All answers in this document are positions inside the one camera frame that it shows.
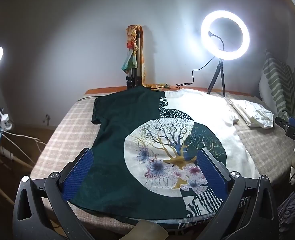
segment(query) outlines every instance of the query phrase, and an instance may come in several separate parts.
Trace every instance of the pillow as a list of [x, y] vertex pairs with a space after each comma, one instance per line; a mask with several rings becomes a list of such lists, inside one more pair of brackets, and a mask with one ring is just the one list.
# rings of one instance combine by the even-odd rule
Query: pillow
[[295, 82], [291, 68], [266, 51], [265, 63], [258, 85], [266, 105], [287, 122], [295, 118]]

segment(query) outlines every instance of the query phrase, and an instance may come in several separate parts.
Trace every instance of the folded white garment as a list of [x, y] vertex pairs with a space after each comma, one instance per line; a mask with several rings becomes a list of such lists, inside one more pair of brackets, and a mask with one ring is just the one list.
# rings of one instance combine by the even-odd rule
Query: folded white garment
[[235, 110], [243, 117], [250, 127], [262, 127], [264, 129], [273, 127], [274, 114], [263, 106], [247, 100], [231, 99], [230, 103]]

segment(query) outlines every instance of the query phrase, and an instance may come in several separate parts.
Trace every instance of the beige checkered blanket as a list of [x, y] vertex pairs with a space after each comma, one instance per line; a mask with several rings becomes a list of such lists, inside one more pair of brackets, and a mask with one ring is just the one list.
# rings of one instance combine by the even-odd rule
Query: beige checkered blanket
[[[102, 95], [106, 94], [85, 95], [85, 97]], [[232, 98], [256, 102], [268, 109], [256, 97], [226, 94], [227, 101]], [[40, 155], [31, 172], [32, 179], [46, 178], [53, 171], [61, 171], [84, 147], [92, 147], [100, 128], [100, 125], [91, 123], [94, 100], [95, 98], [84, 99], [72, 106]], [[264, 130], [248, 127], [240, 115], [239, 119], [235, 128], [258, 171], [260, 174], [266, 174], [272, 184], [277, 183], [291, 167], [295, 142], [286, 137], [284, 131], [277, 125], [272, 129]], [[48, 199], [43, 200], [46, 209], [51, 211]], [[72, 204], [70, 206], [87, 228], [99, 227], [121, 234], [126, 234], [133, 228], [132, 225], [121, 223], [116, 219], [100, 214], [92, 215]]]

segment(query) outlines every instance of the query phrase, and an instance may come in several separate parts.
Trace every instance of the silver bolt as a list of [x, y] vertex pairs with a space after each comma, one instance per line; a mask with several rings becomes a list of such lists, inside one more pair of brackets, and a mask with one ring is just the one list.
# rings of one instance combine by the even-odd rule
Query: silver bolt
[[240, 174], [237, 171], [232, 171], [231, 172], [232, 177], [234, 178], [238, 178], [240, 176]]
[[29, 180], [29, 176], [24, 176], [21, 179], [22, 182], [27, 182], [28, 180]]
[[268, 179], [268, 177], [266, 175], [262, 175], [262, 180], [268, 181], [269, 179]]
[[52, 173], [50, 174], [50, 177], [51, 177], [52, 179], [55, 179], [55, 178], [57, 178], [58, 176], [59, 176], [59, 173], [58, 173], [57, 171], [52, 172]]

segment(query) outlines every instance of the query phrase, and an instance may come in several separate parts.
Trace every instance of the t-shirt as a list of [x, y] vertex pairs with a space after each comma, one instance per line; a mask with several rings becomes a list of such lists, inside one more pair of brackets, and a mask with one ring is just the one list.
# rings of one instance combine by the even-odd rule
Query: t-shirt
[[71, 202], [129, 223], [209, 218], [222, 200], [196, 162], [199, 149], [206, 147], [230, 171], [259, 177], [236, 121], [223, 98], [191, 89], [140, 86], [99, 97], [94, 163]]

